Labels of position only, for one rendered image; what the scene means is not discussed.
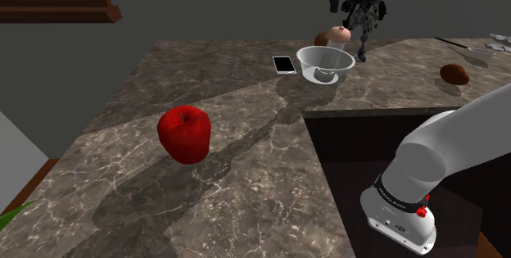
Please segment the red apple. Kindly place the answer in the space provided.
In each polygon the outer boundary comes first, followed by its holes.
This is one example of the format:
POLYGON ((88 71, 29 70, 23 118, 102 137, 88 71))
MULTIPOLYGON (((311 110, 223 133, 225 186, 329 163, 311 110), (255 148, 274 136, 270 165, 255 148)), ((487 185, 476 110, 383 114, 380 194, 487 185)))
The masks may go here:
POLYGON ((210 118, 194 106, 168 110, 157 124, 157 133, 162 147, 180 164, 196 164, 209 153, 210 118))

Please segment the green plant leaf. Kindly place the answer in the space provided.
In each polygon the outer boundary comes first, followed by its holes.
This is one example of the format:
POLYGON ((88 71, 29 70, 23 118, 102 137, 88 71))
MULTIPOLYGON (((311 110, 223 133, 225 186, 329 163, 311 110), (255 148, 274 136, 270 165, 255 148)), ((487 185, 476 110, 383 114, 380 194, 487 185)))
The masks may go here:
POLYGON ((4 215, 0 215, 0 232, 18 215, 20 214, 27 206, 35 203, 35 200, 25 203, 22 206, 15 208, 7 212, 4 215))

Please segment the pale pink round object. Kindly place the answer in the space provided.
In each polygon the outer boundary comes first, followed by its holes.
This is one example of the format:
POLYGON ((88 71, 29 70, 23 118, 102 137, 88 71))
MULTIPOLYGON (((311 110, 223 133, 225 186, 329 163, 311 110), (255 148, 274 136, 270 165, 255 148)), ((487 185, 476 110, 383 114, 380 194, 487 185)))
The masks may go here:
POLYGON ((351 33, 344 26, 335 26, 327 32, 327 37, 332 43, 347 43, 350 41, 351 33))

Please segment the white phone with black screen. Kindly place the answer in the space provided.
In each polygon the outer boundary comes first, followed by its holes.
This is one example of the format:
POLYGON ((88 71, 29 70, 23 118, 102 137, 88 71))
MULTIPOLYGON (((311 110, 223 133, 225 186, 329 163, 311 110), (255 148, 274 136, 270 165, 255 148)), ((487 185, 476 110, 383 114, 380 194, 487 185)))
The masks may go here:
POLYGON ((289 56, 274 56, 272 57, 275 70, 280 75, 295 75, 296 68, 292 63, 289 56))

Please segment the dark robot figure toy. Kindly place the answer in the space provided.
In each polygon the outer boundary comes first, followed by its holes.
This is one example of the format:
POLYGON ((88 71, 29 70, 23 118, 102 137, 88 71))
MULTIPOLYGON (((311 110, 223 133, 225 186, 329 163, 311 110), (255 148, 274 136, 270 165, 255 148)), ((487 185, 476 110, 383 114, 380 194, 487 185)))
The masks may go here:
POLYGON ((362 29, 357 57, 366 62, 366 42, 373 28, 377 28, 378 22, 387 14, 386 3, 384 0, 345 0, 341 9, 348 14, 342 22, 345 28, 353 30, 360 26, 362 29))

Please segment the brown potato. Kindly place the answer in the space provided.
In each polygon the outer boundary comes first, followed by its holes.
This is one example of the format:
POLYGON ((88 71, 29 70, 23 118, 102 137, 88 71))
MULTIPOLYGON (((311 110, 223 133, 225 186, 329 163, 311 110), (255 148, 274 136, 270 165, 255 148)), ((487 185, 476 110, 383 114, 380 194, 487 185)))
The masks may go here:
POLYGON ((465 85, 469 83, 469 75, 457 64, 447 64, 440 68, 440 77, 448 84, 465 85))

